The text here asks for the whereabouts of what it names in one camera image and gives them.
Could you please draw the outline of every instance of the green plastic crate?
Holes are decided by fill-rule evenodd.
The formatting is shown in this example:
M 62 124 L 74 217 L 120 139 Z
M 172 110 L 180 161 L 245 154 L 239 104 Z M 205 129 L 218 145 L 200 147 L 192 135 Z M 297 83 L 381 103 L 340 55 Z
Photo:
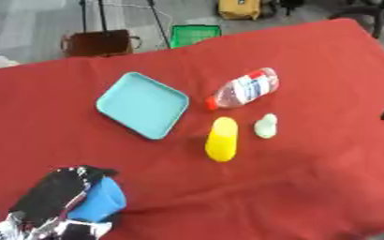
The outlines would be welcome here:
M 206 38 L 221 36 L 218 25 L 174 25 L 171 28 L 172 49 L 192 45 Z

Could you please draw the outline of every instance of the yellow plastic cup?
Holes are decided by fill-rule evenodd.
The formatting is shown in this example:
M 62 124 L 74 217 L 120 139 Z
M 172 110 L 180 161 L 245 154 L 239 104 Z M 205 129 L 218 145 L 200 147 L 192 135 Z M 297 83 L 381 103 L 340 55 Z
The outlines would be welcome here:
M 216 119 L 205 144 L 208 157 L 218 162 L 232 160 L 237 151 L 238 133 L 234 119 L 224 116 Z

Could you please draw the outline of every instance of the red tablecloth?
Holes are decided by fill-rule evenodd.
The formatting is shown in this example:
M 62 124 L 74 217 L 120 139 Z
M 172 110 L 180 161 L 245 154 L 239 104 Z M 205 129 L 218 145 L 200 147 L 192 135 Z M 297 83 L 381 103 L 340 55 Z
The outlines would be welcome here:
M 261 67 L 279 90 L 236 110 L 204 99 Z M 95 109 L 138 71 L 190 96 L 162 141 Z M 103 239 L 353 239 L 384 230 L 384 50 L 353 21 L 315 22 L 214 38 L 186 48 L 73 58 L 0 69 L 0 220 L 48 171 L 91 164 L 120 171 L 128 199 Z M 279 133 L 253 124 L 276 113 Z M 237 157 L 209 160 L 218 116 L 240 126 Z

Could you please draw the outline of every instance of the chair leg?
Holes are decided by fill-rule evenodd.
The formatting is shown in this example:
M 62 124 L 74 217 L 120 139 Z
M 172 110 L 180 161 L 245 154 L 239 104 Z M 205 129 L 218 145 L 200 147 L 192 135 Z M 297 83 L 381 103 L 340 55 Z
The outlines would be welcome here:
M 367 6 L 375 6 L 376 4 L 373 3 L 371 0 L 362 0 L 362 2 L 364 4 L 366 4 Z
M 379 9 L 377 7 L 369 7 L 369 6 L 368 7 L 366 6 L 348 7 L 340 12 L 333 14 L 331 17 L 329 17 L 329 19 L 337 19 L 349 14 L 363 14 L 363 15 L 370 15 L 372 17 L 375 17 L 378 11 Z
M 377 13 L 374 20 L 373 38 L 380 38 L 381 31 L 384 25 L 384 10 Z

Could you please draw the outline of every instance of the small white object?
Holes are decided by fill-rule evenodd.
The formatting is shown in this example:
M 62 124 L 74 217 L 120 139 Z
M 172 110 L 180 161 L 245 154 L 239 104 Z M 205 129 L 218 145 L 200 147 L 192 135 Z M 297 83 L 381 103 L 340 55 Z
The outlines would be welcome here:
M 278 119 L 273 113 L 266 114 L 262 119 L 255 124 L 256 135 L 262 139 L 271 139 L 276 135 L 276 125 Z

